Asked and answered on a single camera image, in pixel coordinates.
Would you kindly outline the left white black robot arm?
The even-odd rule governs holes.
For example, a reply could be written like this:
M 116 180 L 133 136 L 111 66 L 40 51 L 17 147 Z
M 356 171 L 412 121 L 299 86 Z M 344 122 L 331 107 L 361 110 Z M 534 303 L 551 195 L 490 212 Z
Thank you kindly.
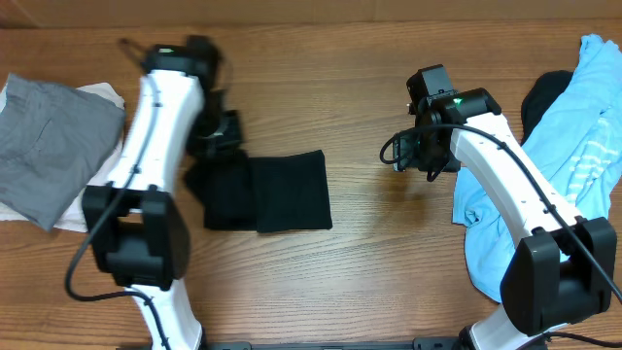
M 131 297 L 148 327 L 152 349 L 205 349 L 185 285 L 190 232 L 174 202 L 176 174 L 185 154 L 232 155 L 242 143 L 238 115 L 224 107 L 217 74 L 224 56 L 207 36 L 182 46 L 145 50 L 121 39 L 124 53 L 143 72 L 140 98 L 121 158 L 102 186 L 85 189 L 87 236 L 67 269 L 64 287 L 75 300 L 72 278 L 86 251 L 112 276 L 117 292 L 93 300 Z

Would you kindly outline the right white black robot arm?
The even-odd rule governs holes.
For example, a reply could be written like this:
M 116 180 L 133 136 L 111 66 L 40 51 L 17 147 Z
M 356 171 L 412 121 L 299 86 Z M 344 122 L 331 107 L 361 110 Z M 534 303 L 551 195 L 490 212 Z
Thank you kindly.
M 396 169 L 416 166 L 433 181 L 462 162 L 501 213 L 515 251 L 501 280 L 501 304 L 456 337 L 415 340 L 416 349 L 542 349 L 562 328 L 606 312 L 616 232 L 587 220 L 537 170 L 512 135 L 500 105 L 484 88 L 410 87 L 413 127 L 387 145 Z

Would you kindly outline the black t-shirt with white logo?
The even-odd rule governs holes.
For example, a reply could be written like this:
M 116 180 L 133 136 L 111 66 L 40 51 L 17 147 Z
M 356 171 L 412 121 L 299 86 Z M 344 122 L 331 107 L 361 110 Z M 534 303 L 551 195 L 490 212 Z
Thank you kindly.
M 331 229 L 326 159 L 322 151 L 289 157 L 230 157 L 198 161 L 185 175 L 210 230 Z

